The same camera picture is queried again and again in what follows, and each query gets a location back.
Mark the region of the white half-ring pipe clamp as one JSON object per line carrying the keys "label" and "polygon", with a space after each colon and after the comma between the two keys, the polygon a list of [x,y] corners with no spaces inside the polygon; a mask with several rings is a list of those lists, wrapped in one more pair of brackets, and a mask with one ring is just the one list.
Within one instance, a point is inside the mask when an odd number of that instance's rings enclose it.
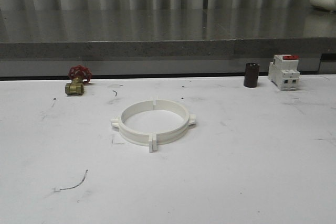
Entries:
{"label": "white half-ring pipe clamp", "polygon": [[175,129],[151,133],[148,141],[150,153],[157,151],[159,145],[168,144],[180,139],[188,131],[189,126],[196,124],[196,115],[190,114],[184,105],[171,100],[153,100],[153,110],[173,112],[179,115],[183,121]]}
{"label": "white half-ring pipe clamp", "polygon": [[155,99],[135,103],[127,107],[119,117],[111,119],[111,126],[118,128],[121,136],[127,141],[136,145],[148,146],[149,152],[155,152],[158,150],[156,133],[136,131],[125,124],[126,120],[131,116],[145,111],[152,111],[155,106]]}

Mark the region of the dark brown cylindrical capacitor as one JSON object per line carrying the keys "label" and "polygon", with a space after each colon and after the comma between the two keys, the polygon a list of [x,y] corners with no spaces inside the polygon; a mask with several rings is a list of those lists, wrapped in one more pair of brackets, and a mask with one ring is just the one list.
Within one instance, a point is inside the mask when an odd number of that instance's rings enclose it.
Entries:
{"label": "dark brown cylindrical capacitor", "polygon": [[244,86],[248,88],[255,88],[258,82],[260,64],[246,63]]}

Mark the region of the brass valve red handwheel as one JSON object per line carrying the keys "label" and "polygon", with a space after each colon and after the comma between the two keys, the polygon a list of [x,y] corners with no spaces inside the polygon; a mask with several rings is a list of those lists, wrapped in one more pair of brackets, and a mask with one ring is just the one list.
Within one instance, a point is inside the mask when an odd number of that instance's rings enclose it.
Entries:
{"label": "brass valve red handwheel", "polygon": [[90,82],[92,78],[92,73],[89,68],[82,65],[73,66],[68,72],[68,77],[71,82],[65,85],[66,95],[83,95],[84,94],[84,84]]}

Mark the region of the white circuit breaker red switch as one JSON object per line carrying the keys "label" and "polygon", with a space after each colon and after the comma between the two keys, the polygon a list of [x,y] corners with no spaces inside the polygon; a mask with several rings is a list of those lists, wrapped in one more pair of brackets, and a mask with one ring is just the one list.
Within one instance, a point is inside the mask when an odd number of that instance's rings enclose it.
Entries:
{"label": "white circuit breaker red switch", "polygon": [[269,65],[268,79],[281,91],[297,90],[300,77],[298,63],[297,55],[274,55]]}

